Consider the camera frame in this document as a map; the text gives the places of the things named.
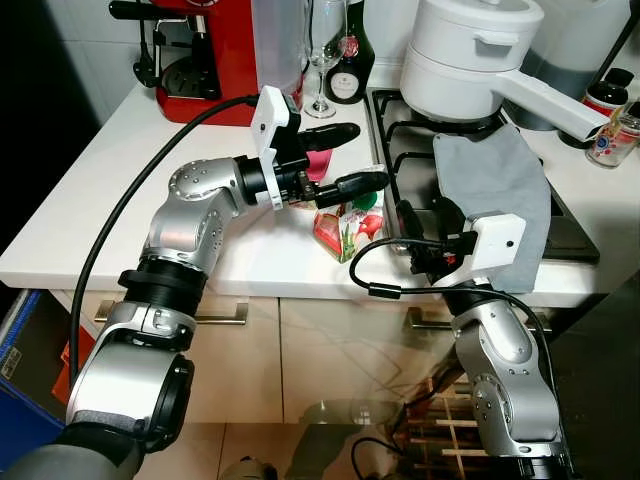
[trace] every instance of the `bottle label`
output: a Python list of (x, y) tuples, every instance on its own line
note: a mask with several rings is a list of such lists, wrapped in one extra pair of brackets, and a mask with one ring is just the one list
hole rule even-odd
[(596, 112), (600, 112), (603, 115), (611, 118), (614, 112), (619, 112), (624, 105), (614, 105), (613, 103), (603, 102), (602, 100), (598, 100), (597, 98), (589, 95), (588, 93), (582, 99), (582, 103), (584, 103), (587, 107), (595, 110)]
[(346, 58), (355, 57), (358, 54), (358, 50), (360, 50), (360, 42), (358, 42), (355, 35), (344, 37), (340, 43), (344, 45), (344, 56)]
[(353, 97), (358, 91), (358, 85), (358, 77), (350, 73), (338, 72), (331, 77), (331, 91), (342, 100)]

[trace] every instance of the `wine glass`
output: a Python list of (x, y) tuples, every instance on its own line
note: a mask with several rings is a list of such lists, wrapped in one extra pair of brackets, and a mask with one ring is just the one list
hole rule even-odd
[(304, 108), (312, 117), (329, 118), (336, 113), (324, 96), (324, 76), (344, 55), (346, 30), (346, 0), (309, 0), (304, 29), (305, 51), (320, 76), (316, 99)]

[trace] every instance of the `pot handle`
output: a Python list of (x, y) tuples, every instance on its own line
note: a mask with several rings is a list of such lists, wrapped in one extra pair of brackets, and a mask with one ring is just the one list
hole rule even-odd
[(510, 32), (480, 31), (475, 32), (473, 38), (487, 45), (499, 45), (501, 47), (513, 47), (520, 42), (520, 35)]
[(494, 92), (583, 142), (609, 123), (609, 117), (519, 70), (500, 72), (494, 78)]

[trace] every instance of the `pot lid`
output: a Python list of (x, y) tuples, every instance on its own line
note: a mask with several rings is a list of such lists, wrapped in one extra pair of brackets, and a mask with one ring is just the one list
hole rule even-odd
[(423, 3), (429, 14), (485, 30), (530, 30), (544, 18), (544, 11), (533, 0), (423, 0)]

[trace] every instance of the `gas stove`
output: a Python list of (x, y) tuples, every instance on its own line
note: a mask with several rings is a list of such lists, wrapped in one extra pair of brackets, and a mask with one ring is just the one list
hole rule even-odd
[[(413, 111), (399, 90), (367, 89), (369, 127), (378, 163), (386, 166), (390, 183), (385, 190), (385, 219), (389, 234), (403, 236), (396, 205), (407, 200), (418, 216), (426, 238), (437, 239), (431, 205), (440, 196), (433, 137), (438, 133), (482, 140), (506, 123), (501, 114), (475, 123), (432, 121)], [(398, 253), (406, 249), (398, 247)], [(598, 249), (551, 186), (551, 225), (544, 259), (596, 263)]]

